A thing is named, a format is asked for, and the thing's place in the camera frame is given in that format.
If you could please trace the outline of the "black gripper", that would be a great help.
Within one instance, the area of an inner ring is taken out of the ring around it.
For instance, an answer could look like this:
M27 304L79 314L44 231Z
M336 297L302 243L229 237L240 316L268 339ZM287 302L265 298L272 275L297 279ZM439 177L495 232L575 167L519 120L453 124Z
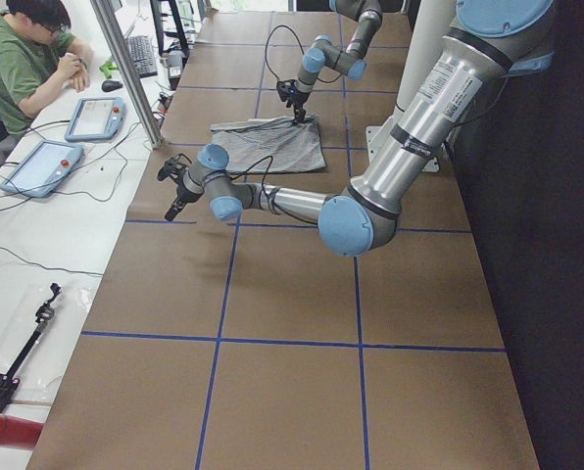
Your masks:
M300 90L292 90L290 92L290 102L292 107L294 108L293 111L294 124L298 124L299 122L305 122L306 110L303 108L309 97L310 97L309 93Z
M174 219L183 211L186 204L192 204L199 200L199 185L194 184L190 179L181 178L177 183L176 197L164 215L166 221Z

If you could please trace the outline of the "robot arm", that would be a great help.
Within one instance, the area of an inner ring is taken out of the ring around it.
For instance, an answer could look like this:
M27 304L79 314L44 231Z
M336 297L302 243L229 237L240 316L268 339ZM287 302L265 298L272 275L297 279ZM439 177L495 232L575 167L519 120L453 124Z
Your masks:
M404 111L384 123L381 145L365 172L338 195L265 183L234 183L229 155L209 144L192 164L167 160L160 179L176 196L166 213L207 197L214 216L233 219L245 210L285 214L317 226L333 252L355 257L396 235L401 200L488 82L543 71L553 58L557 7L552 1L459 1L441 37L437 62Z
M287 108L293 108L296 122L305 121L304 104L323 68L337 71L354 80L362 78L366 70L365 55L373 36L382 25L382 8L378 1L331 0L329 8L355 21L358 26L345 49L334 46L327 35L317 36L303 55L297 78L277 83L279 98Z

